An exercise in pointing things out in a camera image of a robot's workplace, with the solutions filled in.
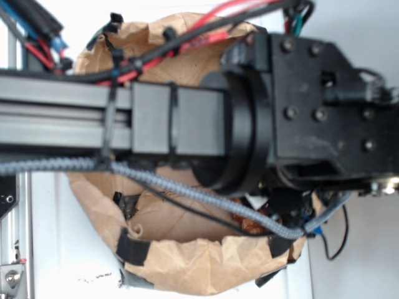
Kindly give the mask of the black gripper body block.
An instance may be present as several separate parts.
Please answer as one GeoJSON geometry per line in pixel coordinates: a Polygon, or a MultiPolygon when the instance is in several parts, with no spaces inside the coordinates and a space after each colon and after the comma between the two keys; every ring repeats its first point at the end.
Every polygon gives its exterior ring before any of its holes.
{"type": "Polygon", "coordinates": [[[331,42],[254,35],[256,184],[370,192],[398,184],[398,95],[331,42]]]}

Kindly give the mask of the black aluminium robot arm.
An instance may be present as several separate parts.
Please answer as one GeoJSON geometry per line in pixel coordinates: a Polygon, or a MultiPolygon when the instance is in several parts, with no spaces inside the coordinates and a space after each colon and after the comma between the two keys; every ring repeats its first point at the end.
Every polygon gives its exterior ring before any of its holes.
{"type": "Polygon", "coordinates": [[[3,75],[1,161],[112,158],[191,168],[219,194],[398,182],[398,95],[331,43],[253,32],[198,87],[3,75]]]}

